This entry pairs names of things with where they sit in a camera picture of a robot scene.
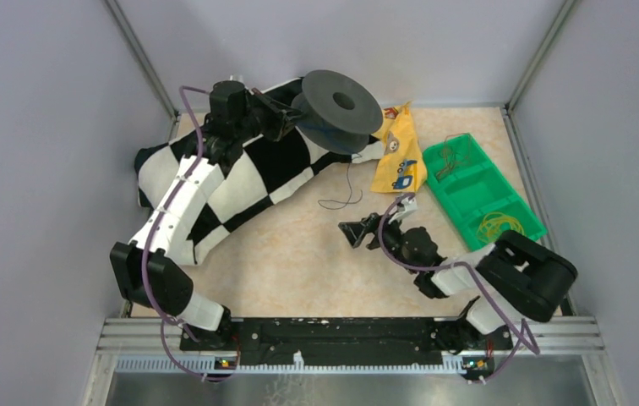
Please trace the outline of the grey plastic cable spool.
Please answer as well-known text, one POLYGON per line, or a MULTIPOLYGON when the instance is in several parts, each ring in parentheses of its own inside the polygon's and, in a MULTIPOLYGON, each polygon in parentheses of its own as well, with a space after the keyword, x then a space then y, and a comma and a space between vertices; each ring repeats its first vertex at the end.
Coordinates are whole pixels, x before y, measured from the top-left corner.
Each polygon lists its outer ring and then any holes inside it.
POLYGON ((327 69, 307 73, 292 100, 292 120, 309 140, 338 154, 359 153, 380 129, 383 113, 374 96, 356 80, 327 69))

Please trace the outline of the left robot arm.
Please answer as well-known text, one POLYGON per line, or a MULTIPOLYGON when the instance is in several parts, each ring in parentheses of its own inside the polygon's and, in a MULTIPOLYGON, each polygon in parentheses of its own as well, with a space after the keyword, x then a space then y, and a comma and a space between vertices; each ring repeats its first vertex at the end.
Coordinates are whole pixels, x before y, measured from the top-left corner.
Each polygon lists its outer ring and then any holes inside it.
POLYGON ((214 84, 207 93, 210 110, 194 120, 194 131, 150 152, 148 162, 165 157, 173 170, 163 191, 148 193, 139 184, 150 216, 128 242, 111 249, 124 299, 155 310, 169 324, 199 331, 212 349, 231 342, 230 311, 198 293, 184 268, 199 264, 233 229, 315 175, 323 153, 297 128, 298 111, 291 107, 301 84, 282 84, 278 97, 238 80, 214 84))

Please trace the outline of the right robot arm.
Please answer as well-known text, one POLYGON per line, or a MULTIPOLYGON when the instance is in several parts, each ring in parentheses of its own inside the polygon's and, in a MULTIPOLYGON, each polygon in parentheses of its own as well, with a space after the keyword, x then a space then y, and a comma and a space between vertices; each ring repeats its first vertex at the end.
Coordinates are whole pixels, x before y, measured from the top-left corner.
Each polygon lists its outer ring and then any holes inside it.
POLYGON ((338 228, 353 248, 370 236, 368 249, 383 250, 415 276, 419 291, 431 299, 477 289, 479 297, 456 326, 467 348, 480 348, 509 322, 550 321, 578 277, 571 262, 517 231, 504 231, 493 243, 449 258, 439 253, 426 228, 403 231, 401 222, 383 221, 377 213, 338 228))

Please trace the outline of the black white checkered pillow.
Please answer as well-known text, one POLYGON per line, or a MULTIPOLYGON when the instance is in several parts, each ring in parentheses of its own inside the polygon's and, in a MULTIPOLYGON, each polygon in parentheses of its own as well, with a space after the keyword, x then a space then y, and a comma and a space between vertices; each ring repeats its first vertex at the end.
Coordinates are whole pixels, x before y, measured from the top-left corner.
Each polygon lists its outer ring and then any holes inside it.
MULTIPOLYGON (((198 265, 223 239, 262 211, 291 197, 334 163, 362 163, 384 155, 383 142, 373 135, 352 155, 328 151, 293 130, 272 142, 262 136, 246 142, 243 154, 222 184, 204 204, 189 229, 177 265, 198 265)), ((143 148, 134 158, 139 204, 153 209, 173 181, 183 154, 196 150, 194 131, 170 142, 143 148)))

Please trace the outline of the yellow cartoon print cloth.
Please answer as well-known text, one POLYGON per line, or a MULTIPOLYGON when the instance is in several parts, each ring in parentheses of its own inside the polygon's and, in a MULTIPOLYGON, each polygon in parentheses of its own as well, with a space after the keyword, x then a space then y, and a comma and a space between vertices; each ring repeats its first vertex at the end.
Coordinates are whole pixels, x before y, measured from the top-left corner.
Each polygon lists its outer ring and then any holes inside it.
POLYGON ((411 112, 412 103, 383 110, 384 121, 374 137, 384 146, 370 190, 375 193, 417 193, 428 177, 411 112))

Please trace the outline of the green three-compartment plastic bin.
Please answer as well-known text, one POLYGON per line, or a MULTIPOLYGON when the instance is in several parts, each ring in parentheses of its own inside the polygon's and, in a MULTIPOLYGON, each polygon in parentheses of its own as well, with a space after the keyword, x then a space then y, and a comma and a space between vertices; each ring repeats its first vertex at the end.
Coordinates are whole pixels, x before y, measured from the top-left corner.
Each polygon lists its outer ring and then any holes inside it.
POLYGON ((469 133, 447 137, 423 152, 426 184, 470 250, 504 231, 533 241, 546 227, 469 133))

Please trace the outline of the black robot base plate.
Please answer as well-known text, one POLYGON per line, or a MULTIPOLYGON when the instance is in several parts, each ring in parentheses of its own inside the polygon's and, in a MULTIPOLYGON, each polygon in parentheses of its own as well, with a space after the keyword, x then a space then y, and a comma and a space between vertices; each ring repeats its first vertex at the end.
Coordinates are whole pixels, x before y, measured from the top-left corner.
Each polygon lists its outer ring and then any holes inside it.
POLYGON ((227 351, 242 366, 290 365, 297 354, 307 366, 438 365, 452 355, 513 346, 506 327, 484 336, 465 321, 432 317, 243 318, 219 332, 192 332, 181 351, 227 351))

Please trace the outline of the aluminium front rail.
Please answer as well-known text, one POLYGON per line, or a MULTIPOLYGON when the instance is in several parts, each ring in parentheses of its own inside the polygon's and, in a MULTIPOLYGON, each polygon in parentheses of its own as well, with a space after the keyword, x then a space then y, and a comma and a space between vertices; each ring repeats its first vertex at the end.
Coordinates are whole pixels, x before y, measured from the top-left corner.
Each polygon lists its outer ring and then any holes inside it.
POLYGON ((109 318, 101 329, 96 355, 84 404, 99 405, 107 400, 112 376, 121 371, 150 373, 201 374, 219 379, 224 375, 455 375, 464 381, 485 381, 490 371, 500 369, 500 359, 515 360, 531 355, 537 345, 536 358, 578 356, 586 370, 593 400, 599 405, 621 405, 624 399, 616 387, 607 361, 603 337, 597 321, 591 316, 560 315, 547 323, 532 321, 528 325, 527 341, 520 343, 517 326, 508 328, 513 342, 509 350, 488 349, 481 356, 476 351, 452 355, 438 365, 409 366, 307 366, 300 354, 290 365, 242 366, 240 356, 227 351, 183 352, 182 337, 191 335, 180 326, 172 326, 161 318, 109 318), (491 361, 491 366, 478 365, 479 360, 491 361))

